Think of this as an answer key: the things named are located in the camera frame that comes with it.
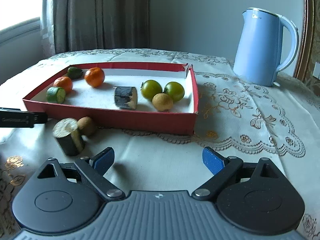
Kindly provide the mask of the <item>blue electric kettle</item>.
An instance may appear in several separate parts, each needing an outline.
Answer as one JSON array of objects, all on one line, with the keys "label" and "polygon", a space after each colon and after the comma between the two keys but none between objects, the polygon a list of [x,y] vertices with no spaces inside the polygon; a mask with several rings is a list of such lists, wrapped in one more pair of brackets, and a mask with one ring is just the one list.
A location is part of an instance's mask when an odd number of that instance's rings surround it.
[{"label": "blue electric kettle", "polygon": [[[248,82],[271,87],[277,74],[285,70],[297,55],[298,29],[285,16],[260,8],[247,8],[242,16],[244,26],[233,72]],[[287,58],[282,60],[284,29],[291,35],[291,48]]]}]

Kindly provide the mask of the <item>green cucumber piece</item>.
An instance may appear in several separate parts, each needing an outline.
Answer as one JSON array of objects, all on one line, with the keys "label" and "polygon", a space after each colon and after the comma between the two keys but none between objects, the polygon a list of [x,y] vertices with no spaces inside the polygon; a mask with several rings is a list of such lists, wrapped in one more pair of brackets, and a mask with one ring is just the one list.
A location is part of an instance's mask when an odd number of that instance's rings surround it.
[{"label": "green cucumber piece", "polygon": [[83,76],[83,70],[78,67],[69,67],[67,69],[67,76],[71,80],[79,79]]},{"label": "green cucumber piece", "polygon": [[66,91],[62,87],[50,87],[46,91],[46,99],[49,103],[64,103]]}]

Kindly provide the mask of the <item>tan longan fruit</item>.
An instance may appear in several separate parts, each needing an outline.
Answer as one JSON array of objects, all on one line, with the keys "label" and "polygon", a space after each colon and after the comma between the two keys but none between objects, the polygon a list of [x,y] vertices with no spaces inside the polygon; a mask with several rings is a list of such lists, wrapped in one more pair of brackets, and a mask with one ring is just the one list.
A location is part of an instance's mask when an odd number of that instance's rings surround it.
[{"label": "tan longan fruit", "polygon": [[153,97],[152,104],[157,111],[163,112],[172,109],[174,103],[168,94],[159,93]]}]

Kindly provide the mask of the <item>white wall socket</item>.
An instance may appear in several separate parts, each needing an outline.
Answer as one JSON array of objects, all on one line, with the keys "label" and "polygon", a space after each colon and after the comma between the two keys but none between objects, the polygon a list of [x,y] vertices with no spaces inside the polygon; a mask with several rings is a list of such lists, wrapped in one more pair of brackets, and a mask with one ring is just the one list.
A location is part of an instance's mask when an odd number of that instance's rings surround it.
[{"label": "white wall socket", "polygon": [[316,62],[315,67],[313,69],[313,77],[320,79],[320,63]]}]

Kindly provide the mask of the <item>gilded wooden frame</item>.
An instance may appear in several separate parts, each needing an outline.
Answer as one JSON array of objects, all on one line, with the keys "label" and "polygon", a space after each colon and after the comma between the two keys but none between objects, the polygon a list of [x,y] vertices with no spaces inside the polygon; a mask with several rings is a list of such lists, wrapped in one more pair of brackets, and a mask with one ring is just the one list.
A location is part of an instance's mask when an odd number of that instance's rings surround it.
[{"label": "gilded wooden frame", "polygon": [[300,48],[293,77],[319,96],[319,78],[313,75],[319,63],[319,0],[303,0]]}]

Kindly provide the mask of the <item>brown patterned curtain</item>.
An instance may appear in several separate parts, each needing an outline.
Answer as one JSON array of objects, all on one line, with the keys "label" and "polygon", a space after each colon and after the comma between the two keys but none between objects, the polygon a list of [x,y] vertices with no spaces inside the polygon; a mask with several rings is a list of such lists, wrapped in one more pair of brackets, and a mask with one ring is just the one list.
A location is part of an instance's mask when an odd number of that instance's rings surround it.
[{"label": "brown patterned curtain", "polygon": [[149,0],[42,0],[43,55],[148,48],[149,11]]}]

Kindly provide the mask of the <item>red cardboard tray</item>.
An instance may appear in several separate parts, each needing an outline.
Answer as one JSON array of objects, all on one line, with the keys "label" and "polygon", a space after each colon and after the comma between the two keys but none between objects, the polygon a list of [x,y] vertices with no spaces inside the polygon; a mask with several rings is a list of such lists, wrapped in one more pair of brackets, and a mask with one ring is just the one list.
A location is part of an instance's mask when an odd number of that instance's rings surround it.
[{"label": "red cardboard tray", "polygon": [[193,67],[165,62],[72,64],[23,98],[54,119],[90,117],[100,126],[192,135],[199,112]]}]

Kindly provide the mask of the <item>orange mandarin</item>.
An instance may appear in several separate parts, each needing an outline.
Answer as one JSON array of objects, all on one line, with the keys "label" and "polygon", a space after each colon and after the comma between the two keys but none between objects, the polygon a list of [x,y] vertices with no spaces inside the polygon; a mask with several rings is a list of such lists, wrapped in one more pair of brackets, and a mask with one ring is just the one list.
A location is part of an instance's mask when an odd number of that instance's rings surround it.
[{"label": "orange mandarin", "polygon": [[97,88],[103,84],[105,79],[104,71],[99,67],[90,68],[85,72],[85,81],[93,88]]},{"label": "orange mandarin", "polygon": [[57,78],[54,83],[54,87],[61,87],[65,90],[66,94],[70,93],[73,89],[73,83],[70,77],[62,76]]}]

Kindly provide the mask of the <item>green tomato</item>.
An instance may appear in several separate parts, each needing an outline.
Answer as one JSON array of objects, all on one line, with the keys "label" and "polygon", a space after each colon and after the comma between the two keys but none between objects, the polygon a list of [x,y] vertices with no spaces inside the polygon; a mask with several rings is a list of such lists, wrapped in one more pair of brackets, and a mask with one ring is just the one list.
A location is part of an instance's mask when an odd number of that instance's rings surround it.
[{"label": "green tomato", "polygon": [[172,98],[173,102],[178,102],[183,99],[185,90],[180,83],[171,81],[165,85],[164,93],[168,94],[168,96]]},{"label": "green tomato", "polygon": [[142,83],[140,92],[145,99],[151,101],[155,95],[162,93],[162,87],[155,80],[147,80]]}]

